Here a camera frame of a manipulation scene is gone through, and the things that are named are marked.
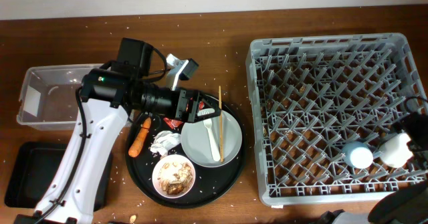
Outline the light blue cup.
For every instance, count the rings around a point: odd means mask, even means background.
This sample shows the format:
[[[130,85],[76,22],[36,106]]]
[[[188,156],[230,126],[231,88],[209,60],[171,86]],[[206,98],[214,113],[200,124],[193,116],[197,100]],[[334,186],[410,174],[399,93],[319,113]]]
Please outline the light blue cup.
[[[344,162],[356,169],[365,169],[374,160],[368,146],[359,141],[346,143],[342,148],[342,153],[344,154]]]

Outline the grey plate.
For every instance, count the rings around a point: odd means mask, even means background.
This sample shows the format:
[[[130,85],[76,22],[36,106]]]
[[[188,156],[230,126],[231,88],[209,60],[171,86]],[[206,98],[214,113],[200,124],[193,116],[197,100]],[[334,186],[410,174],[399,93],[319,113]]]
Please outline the grey plate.
[[[181,146],[187,157],[195,164],[207,168],[217,168],[232,161],[238,154],[242,143],[242,131],[238,121],[225,110],[223,117],[224,161],[214,161],[211,155],[209,136],[203,121],[186,123],[181,130]],[[219,117],[211,118],[212,130],[219,147]]]

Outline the white plastic fork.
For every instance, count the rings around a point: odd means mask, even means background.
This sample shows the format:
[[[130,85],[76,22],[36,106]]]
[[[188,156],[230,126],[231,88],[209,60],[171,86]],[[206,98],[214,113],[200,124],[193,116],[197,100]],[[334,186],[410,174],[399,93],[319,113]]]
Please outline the white plastic fork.
[[[220,152],[219,152],[219,147],[217,146],[217,142],[215,140],[215,137],[213,135],[213,130],[212,130],[212,120],[210,118],[208,119],[204,119],[203,124],[205,126],[205,128],[207,129],[207,133],[209,136],[209,144],[210,144],[210,148],[211,148],[211,155],[214,161],[220,161]]]

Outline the red snack wrapper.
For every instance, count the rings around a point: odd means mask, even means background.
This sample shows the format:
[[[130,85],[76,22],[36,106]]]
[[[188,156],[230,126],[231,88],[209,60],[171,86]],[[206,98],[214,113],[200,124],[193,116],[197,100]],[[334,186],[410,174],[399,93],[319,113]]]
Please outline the red snack wrapper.
[[[199,110],[202,110],[204,107],[205,107],[205,104],[203,102],[199,102]],[[163,118],[163,120],[167,124],[167,126],[169,126],[171,129],[176,129],[183,124],[183,122],[179,120],[172,120],[169,118]]]

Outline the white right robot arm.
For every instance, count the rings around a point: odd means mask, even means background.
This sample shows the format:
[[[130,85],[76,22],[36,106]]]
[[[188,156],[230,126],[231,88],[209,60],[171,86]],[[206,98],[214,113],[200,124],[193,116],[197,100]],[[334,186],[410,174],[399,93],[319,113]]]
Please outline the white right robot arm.
[[[408,147],[412,162],[427,170],[427,116],[416,112],[404,117],[395,127],[410,135]],[[427,181],[407,187],[379,201],[368,214],[352,214],[343,210],[327,211],[316,221],[321,224],[374,223],[408,224],[427,222]]]

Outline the wooden chopstick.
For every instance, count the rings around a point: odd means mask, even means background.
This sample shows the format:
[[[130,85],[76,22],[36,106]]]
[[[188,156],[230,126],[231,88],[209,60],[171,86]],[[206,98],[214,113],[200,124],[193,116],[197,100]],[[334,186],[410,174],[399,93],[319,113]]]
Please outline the wooden chopstick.
[[[222,117],[222,97],[221,97],[221,86],[219,86],[219,152],[220,152],[220,162],[224,161],[223,154],[223,117]]]

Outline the small white cup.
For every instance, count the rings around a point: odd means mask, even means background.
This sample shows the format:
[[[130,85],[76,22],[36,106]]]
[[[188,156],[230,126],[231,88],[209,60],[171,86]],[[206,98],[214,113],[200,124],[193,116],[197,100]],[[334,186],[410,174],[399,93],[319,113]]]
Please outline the small white cup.
[[[400,168],[413,157],[407,143],[411,141],[405,132],[397,134],[386,141],[380,148],[380,158],[389,167]]]

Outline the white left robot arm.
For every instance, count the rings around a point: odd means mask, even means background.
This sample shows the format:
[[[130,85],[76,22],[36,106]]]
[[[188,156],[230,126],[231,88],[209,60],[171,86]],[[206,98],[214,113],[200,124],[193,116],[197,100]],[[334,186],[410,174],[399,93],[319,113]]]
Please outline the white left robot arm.
[[[91,223],[100,179],[110,151],[132,110],[183,122],[199,122],[221,111],[198,90],[159,88],[136,70],[94,68],[76,91],[78,117],[59,169],[34,214],[15,223]],[[214,109],[199,116],[199,102]]]

